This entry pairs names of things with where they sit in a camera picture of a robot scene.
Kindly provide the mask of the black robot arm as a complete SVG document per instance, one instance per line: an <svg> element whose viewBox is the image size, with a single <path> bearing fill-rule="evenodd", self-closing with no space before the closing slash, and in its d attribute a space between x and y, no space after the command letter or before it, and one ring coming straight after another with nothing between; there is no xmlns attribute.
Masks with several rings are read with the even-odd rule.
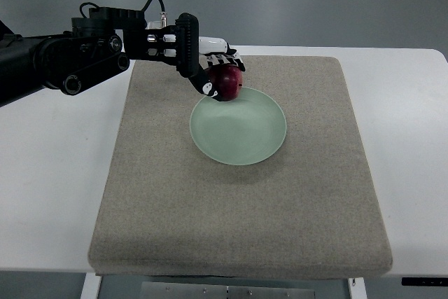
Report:
<svg viewBox="0 0 448 299"><path fill-rule="evenodd" d="M62 34L23 37L1 25L1 105L44 88L77 95L126 71L132 60L163 62L197 85L206 80L199 63L199 22L189 13L174 25L149 29L141 10L101 7L72 18Z"/></svg>

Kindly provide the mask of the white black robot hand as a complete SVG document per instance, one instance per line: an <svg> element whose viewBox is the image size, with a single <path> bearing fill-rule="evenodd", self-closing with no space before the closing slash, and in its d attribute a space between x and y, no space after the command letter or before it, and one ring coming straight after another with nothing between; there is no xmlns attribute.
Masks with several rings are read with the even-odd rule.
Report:
<svg viewBox="0 0 448 299"><path fill-rule="evenodd" d="M209 68L217 64L233 64L242 71L243 78L243 72L246 69L242 58L237 50L224 39L205 36L199 37L199 54L205 56L207 67L203 69L200 66L197 75L189 78L190 82L199 93L224 102L209 79Z"/></svg>

